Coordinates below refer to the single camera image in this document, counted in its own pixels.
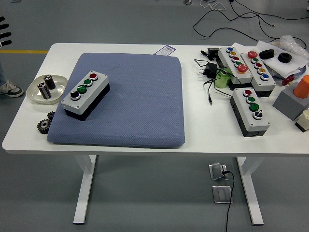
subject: yellow floor line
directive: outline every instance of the yellow floor line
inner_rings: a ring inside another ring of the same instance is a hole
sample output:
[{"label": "yellow floor line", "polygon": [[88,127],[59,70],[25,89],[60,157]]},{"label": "yellow floor line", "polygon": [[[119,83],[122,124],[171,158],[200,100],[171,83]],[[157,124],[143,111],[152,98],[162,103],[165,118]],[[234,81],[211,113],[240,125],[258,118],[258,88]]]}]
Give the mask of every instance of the yellow floor line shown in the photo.
[{"label": "yellow floor line", "polygon": [[47,54],[44,50],[1,50],[0,53],[20,53],[20,54]]}]

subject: sneaker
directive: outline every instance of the sneaker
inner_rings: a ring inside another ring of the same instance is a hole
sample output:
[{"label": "sneaker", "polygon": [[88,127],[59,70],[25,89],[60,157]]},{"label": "sneaker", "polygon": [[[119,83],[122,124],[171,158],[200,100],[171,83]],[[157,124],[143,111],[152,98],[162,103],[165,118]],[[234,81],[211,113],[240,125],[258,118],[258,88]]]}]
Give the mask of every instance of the sneaker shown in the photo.
[{"label": "sneaker", "polygon": [[4,85],[0,86],[0,94],[16,98],[23,95],[24,91],[9,80]]}]

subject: sticker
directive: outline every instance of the sticker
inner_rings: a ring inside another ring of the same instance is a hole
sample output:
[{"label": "sticker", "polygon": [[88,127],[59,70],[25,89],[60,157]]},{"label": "sticker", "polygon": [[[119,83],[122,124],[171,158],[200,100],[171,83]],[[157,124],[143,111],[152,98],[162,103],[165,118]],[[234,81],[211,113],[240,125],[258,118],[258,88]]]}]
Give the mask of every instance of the sticker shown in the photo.
[{"label": "sticker", "polygon": [[175,50],[176,50],[175,48],[166,45],[165,47],[157,51],[154,55],[169,56]]}]

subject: table top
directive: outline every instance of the table top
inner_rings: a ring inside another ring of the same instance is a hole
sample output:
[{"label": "table top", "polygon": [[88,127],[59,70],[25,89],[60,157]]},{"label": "table top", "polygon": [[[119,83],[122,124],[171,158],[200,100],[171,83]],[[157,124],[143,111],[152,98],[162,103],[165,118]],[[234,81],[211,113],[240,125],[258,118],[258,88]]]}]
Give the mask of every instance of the table top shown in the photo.
[{"label": "table top", "polygon": [[[165,45],[57,43],[50,48],[35,78],[46,74],[69,78],[83,53],[154,54],[163,46]],[[309,156],[309,132],[302,133],[294,121],[272,106],[285,87],[277,85],[270,97],[259,99],[271,123],[266,133],[260,137],[245,138],[229,97],[211,88],[213,104],[209,104],[208,86],[203,86],[207,78],[199,73],[201,67],[194,62],[194,59],[205,60],[201,50],[220,46],[170,46],[176,49],[171,56],[178,57],[182,66],[185,143],[181,147],[157,149],[51,144],[46,139],[47,135],[40,134],[36,127],[39,121],[47,118],[47,113],[56,110],[57,103],[41,105],[25,97],[3,140],[3,148],[12,154]],[[223,91],[232,93],[229,88]]]}]

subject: gear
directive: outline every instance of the gear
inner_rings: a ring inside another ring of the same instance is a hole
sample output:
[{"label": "gear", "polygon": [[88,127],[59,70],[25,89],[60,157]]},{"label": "gear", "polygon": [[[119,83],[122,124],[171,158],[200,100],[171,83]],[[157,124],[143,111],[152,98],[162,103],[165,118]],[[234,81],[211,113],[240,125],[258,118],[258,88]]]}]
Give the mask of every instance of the gear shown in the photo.
[{"label": "gear", "polygon": [[51,111],[47,114],[47,117],[50,121],[53,121],[54,115],[55,115],[54,111]]},{"label": "gear", "polygon": [[49,131],[51,120],[44,119],[40,121],[37,125],[37,128],[41,134],[47,134]]}]

